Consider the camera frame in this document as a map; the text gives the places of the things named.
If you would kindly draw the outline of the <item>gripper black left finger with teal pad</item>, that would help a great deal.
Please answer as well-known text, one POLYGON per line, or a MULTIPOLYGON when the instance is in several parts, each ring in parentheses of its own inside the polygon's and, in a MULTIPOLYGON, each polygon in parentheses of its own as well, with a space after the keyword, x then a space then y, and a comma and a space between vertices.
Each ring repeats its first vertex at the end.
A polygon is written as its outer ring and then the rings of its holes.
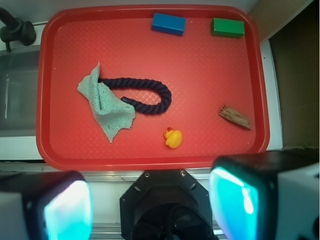
POLYGON ((88 240, 93 194, 80 172, 0 176, 2 240, 88 240))

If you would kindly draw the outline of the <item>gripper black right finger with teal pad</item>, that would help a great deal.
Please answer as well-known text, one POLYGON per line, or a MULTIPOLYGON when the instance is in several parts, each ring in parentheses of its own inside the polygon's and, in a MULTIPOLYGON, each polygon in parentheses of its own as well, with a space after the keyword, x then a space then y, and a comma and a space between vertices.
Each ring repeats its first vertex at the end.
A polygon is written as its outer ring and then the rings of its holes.
POLYGON ((319 239, 319 158, 317 150, 218 157, 209 175, 209 201, 226 238, 319 239))

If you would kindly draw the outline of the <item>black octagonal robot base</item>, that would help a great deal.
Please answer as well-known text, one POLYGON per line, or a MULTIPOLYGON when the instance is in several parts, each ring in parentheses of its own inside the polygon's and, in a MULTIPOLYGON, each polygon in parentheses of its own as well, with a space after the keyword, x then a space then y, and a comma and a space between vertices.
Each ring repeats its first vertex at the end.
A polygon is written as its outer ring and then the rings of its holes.
POLYGON ((216 240, 209 192, 182 169, 146 170, 119 199, 125 240, 216 240))

